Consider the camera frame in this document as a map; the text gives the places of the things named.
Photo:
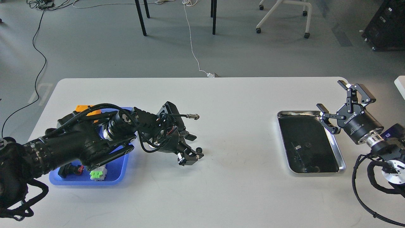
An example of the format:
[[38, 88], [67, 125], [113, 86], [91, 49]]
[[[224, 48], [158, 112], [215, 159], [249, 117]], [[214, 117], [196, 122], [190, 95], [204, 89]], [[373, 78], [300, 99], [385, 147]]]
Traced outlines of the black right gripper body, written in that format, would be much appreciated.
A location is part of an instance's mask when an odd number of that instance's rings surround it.
[[363, 106], [354, 106], [352, 113], [348, 113], [347, 108], [343, 106], [337, 111], [337, 114], [346, 117], [345, 120], [338, 119], [337, 124], [357, 145], [365, 142], [363, 137], [370, 131], [382, 133], [384, 129], [382, 124]]

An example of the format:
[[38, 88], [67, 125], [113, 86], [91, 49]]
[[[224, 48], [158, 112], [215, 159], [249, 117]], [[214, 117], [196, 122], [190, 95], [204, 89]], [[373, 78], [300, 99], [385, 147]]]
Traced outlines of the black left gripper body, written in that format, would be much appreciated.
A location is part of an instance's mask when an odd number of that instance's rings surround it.
[[149, 153], [156, 151], [175, 153], [177, 155], [190, 154], [190, 146], [186, 143], [189, 136], [184, 127], [177, 125], [158, 126], [149, 133]]

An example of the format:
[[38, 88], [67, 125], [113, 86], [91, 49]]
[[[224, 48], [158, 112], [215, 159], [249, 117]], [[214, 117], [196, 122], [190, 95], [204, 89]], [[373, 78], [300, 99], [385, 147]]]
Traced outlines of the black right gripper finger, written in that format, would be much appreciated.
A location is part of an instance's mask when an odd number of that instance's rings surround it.
[[349, 84], [343, 80], [338, 80], [338, 84], [346, 90], [346, 109], [353, 110], [354, 105], [366, 107], [368, 104], [376, 102], [376, 98], [363, 84]]
[[322, 124], [322, 126], [333, 135], [339, 134], [340, 128], [331, 124], [329, 119], [332, 118], [341, 120], [342, 116], [338, 114], [330, 114], [329, 111], [325, 108], [325, 106], [321, 103], [316, 104], [316, 106], [320, 110], [320, 123]]

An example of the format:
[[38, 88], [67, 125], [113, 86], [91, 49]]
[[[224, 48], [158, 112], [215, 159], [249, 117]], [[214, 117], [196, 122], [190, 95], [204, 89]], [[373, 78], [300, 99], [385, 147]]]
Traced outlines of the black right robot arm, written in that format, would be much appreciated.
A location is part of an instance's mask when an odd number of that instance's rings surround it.
[[357, 145], [367, 144], [373, 157], [380, 157], [385, 162], [382, 170], [385, 179], [397, 185], [404, 185], [404, 147], [399, 146], [399, 137], [393, 133], [382, 136], [383, 126], [366, 110], [376, 98], [363, 84], [349, 84], [339, 80], [338, 84], [346, 90], [346, 102], [331, 114], [323, 104], [320, 109], [320, 123], [331, 134], [341, 130]]

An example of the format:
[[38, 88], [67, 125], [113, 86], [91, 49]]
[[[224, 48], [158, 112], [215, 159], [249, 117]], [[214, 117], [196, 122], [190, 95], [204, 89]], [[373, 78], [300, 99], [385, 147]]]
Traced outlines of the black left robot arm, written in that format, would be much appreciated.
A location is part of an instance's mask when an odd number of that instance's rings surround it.
[[75, 160], [95, 170], [131, 152], [136, 139], [147, 153], [174, 153], [179, 165], [194, 164], [203, 150], [186, 143], [196, 136], [186, 130], [182, 118], [198, 120], [199, 115], [180, 114], [169, 101], [156, 114], [102, 103], [73, 111], [58, 120], [58, 128], [25, 144], [2, 137], [1, 217], [21, 221], [34, 215], [31, 207], [49, 192], [38, 181], [42, 175], [57, 168], [67, 171], [65, 166]]

